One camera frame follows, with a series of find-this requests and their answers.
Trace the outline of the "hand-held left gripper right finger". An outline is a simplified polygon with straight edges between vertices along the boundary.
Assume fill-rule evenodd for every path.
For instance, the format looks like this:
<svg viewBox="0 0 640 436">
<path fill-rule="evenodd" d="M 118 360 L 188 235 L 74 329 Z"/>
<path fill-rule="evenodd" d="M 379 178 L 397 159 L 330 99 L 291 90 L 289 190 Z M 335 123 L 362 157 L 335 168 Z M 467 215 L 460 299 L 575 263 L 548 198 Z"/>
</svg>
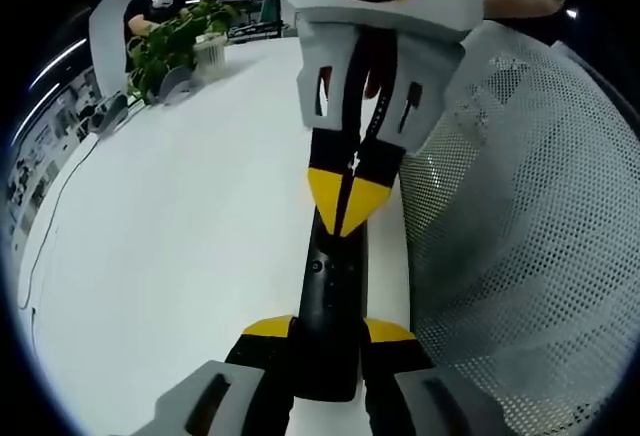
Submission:
<svg viewBox="0 0 640 436">
<path fill-rule="evenodd" d="M 457 372 L 437 367 L 415 335 L 366 318 L 361 345 L 365 409 L 374 435 L 503 435 L 500 404 Z"/>
</svg>

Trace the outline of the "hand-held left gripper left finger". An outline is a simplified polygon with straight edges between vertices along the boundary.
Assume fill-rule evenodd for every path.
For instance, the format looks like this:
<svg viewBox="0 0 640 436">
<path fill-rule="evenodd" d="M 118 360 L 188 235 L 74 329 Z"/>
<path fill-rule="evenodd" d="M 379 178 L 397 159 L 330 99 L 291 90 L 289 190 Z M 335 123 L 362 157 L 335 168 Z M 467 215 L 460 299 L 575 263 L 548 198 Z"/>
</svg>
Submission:
<svg viewBox="0 0 640 436">
<path fill-rule="evenodd" d="M 204 363 L 161 395 L 136 435 L 284 435 L 294 395 L 294 317 L 259 320 L 241 333 L 223 361 Z"/>
</svg>

